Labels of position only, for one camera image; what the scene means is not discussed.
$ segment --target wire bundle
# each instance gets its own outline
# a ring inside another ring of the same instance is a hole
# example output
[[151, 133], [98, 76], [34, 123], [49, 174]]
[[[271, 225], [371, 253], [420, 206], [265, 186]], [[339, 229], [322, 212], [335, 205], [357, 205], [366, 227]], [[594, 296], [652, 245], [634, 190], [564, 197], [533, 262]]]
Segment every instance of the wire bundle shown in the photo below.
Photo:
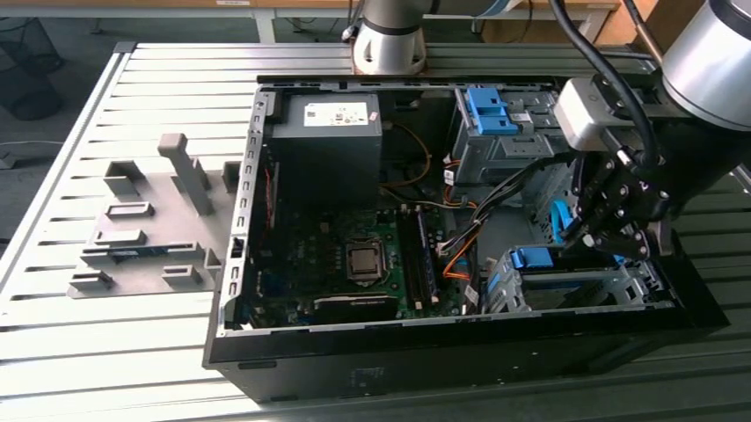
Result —
[[492, 212], [506, 200], [509, 200], [520, 191], [525, 188], [528, 181], [537, 171], [545, 169], [550, 165], [570, 163], [574, 159], [574, 154], [564, 153], [557, 156], [542, 158], [533, 162], [528, 167], [517, 171], [493, 190], [486, 196], [485, 200], [477, 206], [474, 210], [473, 217], [470, 219], [469, 226], [460, 232], [457, 236], [449, 239], [444, 244], [440, 245], [440, 254], [446, 253], [453, 248], [460, 245], [464, 241], [464, 246], [460, 251], [454, 254], [449, 265], [445, 268], [445, 277], [452, 277], [454, 265], [468, 252], [473, 244], [476, 243], [478, 236], [481, 235], [481, 230], [484, 229], [484, 224], [488, 222]]

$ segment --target black cable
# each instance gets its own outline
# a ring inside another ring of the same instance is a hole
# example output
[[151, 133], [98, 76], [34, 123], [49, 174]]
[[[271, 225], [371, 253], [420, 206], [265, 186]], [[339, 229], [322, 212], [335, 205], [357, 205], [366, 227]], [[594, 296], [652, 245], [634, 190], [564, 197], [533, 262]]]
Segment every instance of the black cable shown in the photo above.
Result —
[[645, 19], [642, 18], [642, 14], [640, 13], [640, 8], [634, 4], [634, 0], [622, 0], [624, 5], [626, 6], [626, 10], [630, 11], [632, 20], [637, 25], [645, 25]]
[[656, 40], [656, 36], [648, 27], [648, 22], [642, 18], [642, 14], [640, 13], [640, 8], [634, 4], [634, 0], [622, 0], [626, 9], [630, 12], [632, 20], [634, 21], [634, 26], [637, 27], [637, 33], [640, 37], [645, 41], [645, 47], [648, 47], [649, 52], [652, 53], [653, 57], [656, 58], [656, 62], [662, 65], [662, 49], [660, 48], [658, 41]]
[[508, 43], [522, 42], [522, 40], [524, 40], [525, 37], [528, 36], [528, 33], [530, 32], [532, 22], [533, 22], [534, 13], [536, 13], [536, 5], [534, 5], [534, 3], [532, 2], [532, 0], [528, 0], [528, 4], [529, 4], [528, 23], [525, 24], [525, 29], [524, 29], [524, 31], [522, 31], [522, 35], [520, 35], [514, 40], [506, 41]]
[[339, 23], [339, 20], [342, 20], [342, 18], [337, 18], [337, 19], [335, 19], [334, 24], [331, 24], [331, 27], [329, 28], [327, 35], [331, 35], [331, 33], [334, 32], [334, 28], [337, 27], [337, 24]]
[[354, 0], [350, 0], [350, 7], [347, 8], [347, 26], [353, 25], [353, 3]]
[[478, 204], [474, 210], [470, 224], [460, 231], [460, 234], [446, 241], [442, 245], [442, 251], [452, 250], [474, 231], [484, 229], [484, 224], [492, 216], [493, 209], [509, 200], [525, 188], [525, 185], [534, 176], [536, 172], [554, 164], [570, 163], [576, 157], [573, 153], [562, 153], [556, 156], [536, 160], [528, 167], [517, 171], [498, 186], [492, 190], [485, 200]]
[[289, 22], [293, 26], [295, 26], [295, 29], [298, 29], [301, 32], [303, 32], [303, 33], [310, 33], [310, 30], [306, 29], [306, 28], [303, 28], [302, 26], [299, 26], [299, 25], [295, 23], [295, 21], [294, 21], [293, 19], [285, 18], [285, 20], [287, 20], [287, 22]]
[[601, 54], [606, 57], [616, 59], [637, 59], [637, 60], [656, 60], [648, 53], [636, 53], [633, 51], [602, 51]]
[[645, 144], [645, 153], [638, 157], [638, 162], [645, 167], [657, 167], [660, 165], [660, 147], [658, 147], [658, 137], [656, 136], [656, 129], [649, 121], [648, 114], [640, 103], [637, 95], [632, 90], [626, 80], [621, 76], [620, 72], [610, 64], [609, 60], [602, 55], [601, 51], [593, 46], [590, 40], [585, 38], [581, 34], [569, 13], [566, 12], [566, 5], [562, 0], [550, 0], [553, 15], [560, 21], [561, 29], [566, 32], [572, 44], [580, 49], [596, 70], [605, 76], [610, 81], [613, 89], [620, 94], [621, 101], [630, 112], [632, 120], [634, 121], [634, 126], [640, 131], [640, 136]]

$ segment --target floor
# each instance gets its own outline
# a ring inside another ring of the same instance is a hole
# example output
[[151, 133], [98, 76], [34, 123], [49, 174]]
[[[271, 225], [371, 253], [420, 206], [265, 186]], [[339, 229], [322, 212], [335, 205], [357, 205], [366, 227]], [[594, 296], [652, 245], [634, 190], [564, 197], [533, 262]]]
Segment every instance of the floor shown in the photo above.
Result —
[[[343, 19], [321, 18], [301, 23], [278, 19], [279, 42], [338, 42]], [[79, 117], [90, 92], [121, 41], [141, 42], [258, 42], [257, 24], [245, 18], [105, 19], [103, 33], [91, 35], [93, 19], [50, 18], [45, 27], [55, 47], [67, 60], [50, 77], [65, 98], [65, 108], [39, 121], [19, 121], [0, 108], [0, 156], [9, 152], [18, 159], [13, 170], [0, 171], [0, 254], [15, 233], [39, 185], [57, 156], [51, 143], [5, 145], [9, 142], [63, 142]], [[470, 32], [469, 21], [428, 21], [429, 42], [481, 42]]]

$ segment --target barcode label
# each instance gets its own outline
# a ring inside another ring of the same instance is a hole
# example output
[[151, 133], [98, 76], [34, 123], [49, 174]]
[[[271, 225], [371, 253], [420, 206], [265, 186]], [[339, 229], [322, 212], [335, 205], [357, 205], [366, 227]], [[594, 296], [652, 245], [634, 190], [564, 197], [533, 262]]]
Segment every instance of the barcode label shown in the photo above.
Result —
[[468, 285], [465, 289], [465, 296], [473, 303], [473, 305], [478, 305], [478, 299], [481, 299], [481, 295], [478, 295], [478, 291], [473, 288], [473, 286]]

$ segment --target aluminum table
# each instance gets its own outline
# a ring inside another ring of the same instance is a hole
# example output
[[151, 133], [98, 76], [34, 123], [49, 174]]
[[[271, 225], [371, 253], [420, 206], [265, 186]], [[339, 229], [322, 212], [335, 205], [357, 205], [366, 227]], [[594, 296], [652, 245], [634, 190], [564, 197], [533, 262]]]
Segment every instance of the aluminum table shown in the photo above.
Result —
[[[159, 136], [185, 132], [189, 153], [217, 170], [246, 148], [258, 75], [351, 72], [341, 45], [117, 51], [0, 261], [0, 419], [751, 419], [751, 198], [732, 177], [693, 201], [678, 230], [733, 325], [602, 376], [262, 409], [201, 366], [211, 292], [70, 299], [83, 244], [113, 202], [109, 163], [130, 158], [159, 171]], [[578, 52], [552, 46], [433, 45], [430, 63], [440, 75], [592, 73]]]

